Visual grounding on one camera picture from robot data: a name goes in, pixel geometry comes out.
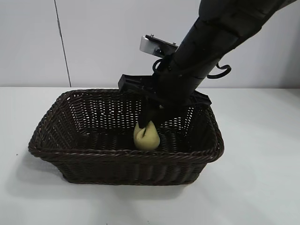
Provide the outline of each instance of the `dark brown wicker basket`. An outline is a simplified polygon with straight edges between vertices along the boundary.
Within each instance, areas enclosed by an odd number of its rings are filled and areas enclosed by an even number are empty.
[[[179,185],[192,183],[224,151],[209,107],[186,107],[159,127],[160,146],[139,151],[133,130],[143,97],[118,90],[63,93],[37,126],[29,152],[58,167],[72,183]]]

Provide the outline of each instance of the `white tabletop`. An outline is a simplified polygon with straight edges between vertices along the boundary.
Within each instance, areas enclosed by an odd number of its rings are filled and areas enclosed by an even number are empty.
[[[300,90],[203,89],[225,153],[188,186],[76,185],[27,151],[69,88],[0,88],[1,225],[299,225]]]

